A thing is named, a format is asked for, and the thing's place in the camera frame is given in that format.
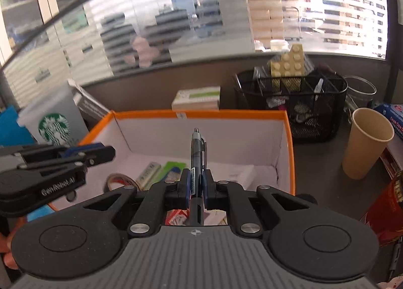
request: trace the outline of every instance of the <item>cup rim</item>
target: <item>cup rim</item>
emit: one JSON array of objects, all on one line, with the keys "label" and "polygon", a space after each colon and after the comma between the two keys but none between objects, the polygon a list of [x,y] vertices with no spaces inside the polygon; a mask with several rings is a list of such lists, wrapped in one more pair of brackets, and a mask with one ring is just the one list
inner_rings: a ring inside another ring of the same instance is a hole
[{"label": "cup rim", "polygon": [[[390,139],[387,139],[387,140],[378,139],[378,138],[372,137],[371,135],[369,135],[368,133],[366,133],[363,129],[361,129],[361,128],[358,126],[358,124],[357,124],[357,122],[355,121],[355,118],[354,118],[355,114],[356,114],[358,111],[361,111],[361,110],[368,110],[368,111],[370,111],[370,113],[376,113],[377,115],[383,117],[383,118],[386,120],[386,122],[387,122],[387,124],[389,125],[389,127],[392,129],[392,134],[393,134],[392,137],[391,137]],[[356,109],[356,110],[353,112],[353,115],[351,116],[351,119],[352,119],[354,125],[357,127],[357,129],[358,129],[364,136],[366,136],[366,137],[368,137],[368,138],[370,138],[370,139],[372,139],[372,140],[374,140],[374,141],[377,141],[377,142],[386,142],[386,143],[387,143],[387,142],[390,142],[390,141],[393,139],[393,137],[394,137],[394,128],[393,128],[392,124],[389,122],[389,120],[388,120],[384,115],[382,115],[381,113],[379,113],[379,112],[377,112],[377,111],[375,111],[375,110],[373,110],[373,109],[369,109],[369,108],[367,108],[367,107],[361,107],[361,108],[359,108],[359,109]]]}]

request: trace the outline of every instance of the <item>brown paper cup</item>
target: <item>brown paper cup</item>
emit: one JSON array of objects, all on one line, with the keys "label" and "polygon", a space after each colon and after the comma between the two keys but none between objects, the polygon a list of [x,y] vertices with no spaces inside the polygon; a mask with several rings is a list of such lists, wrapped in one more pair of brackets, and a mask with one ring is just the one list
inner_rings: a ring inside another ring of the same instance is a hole
[{"label": "brown paper cup", "polygon": [[372,109],[355,110],[352,123],[342,166],[350,178],[359,180],[366,176],[393,139],[394,130],[387,118]]}]

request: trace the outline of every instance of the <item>black mesh organizer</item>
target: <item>black mesh organizer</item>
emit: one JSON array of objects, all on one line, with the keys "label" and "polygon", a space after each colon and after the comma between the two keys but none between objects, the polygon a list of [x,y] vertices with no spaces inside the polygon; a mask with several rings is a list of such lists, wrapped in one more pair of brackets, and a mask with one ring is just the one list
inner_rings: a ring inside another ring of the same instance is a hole
[{"label": "black mesh organizer", "polygon": [[[315,94],[320,79],[322,89]],[[303,77],[256,80],[253,70],[248,70],[237,74],[235,82],[239,109],[287,110],[295,143],[328,141],[339,129],[347,82],[328,67],[315,68]]]}]

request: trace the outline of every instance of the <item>starbucks logo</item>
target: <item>starbucks logo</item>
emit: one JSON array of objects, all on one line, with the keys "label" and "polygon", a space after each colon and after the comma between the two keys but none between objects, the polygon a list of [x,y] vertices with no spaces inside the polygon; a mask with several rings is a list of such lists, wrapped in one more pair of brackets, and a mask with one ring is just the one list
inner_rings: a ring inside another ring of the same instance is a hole
[{"label": "starbucks logo", "polygon": [[58,113],[46,115],[38,126],[44,140],[55,146],[64,145],[70,137],[70,125],[67,119]]}]

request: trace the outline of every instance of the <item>starbucks cup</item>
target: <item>starbucks cup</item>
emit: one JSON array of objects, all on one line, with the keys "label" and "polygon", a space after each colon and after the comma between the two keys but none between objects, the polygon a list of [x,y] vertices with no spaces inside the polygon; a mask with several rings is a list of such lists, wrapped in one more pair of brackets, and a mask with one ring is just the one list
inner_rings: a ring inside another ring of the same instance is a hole
[{"label": "starbucks cup", "polygon": [[75,146],[88,133],[67,83],[25,107],[17,123],[25,126],[39,143],[55,146]]},{"label": "starbucks cup", "polygon": [[367,108],[355,110],[342,162],[344,172],[355,180],[364,178],[393,136],[393,127],[382,114]]}]

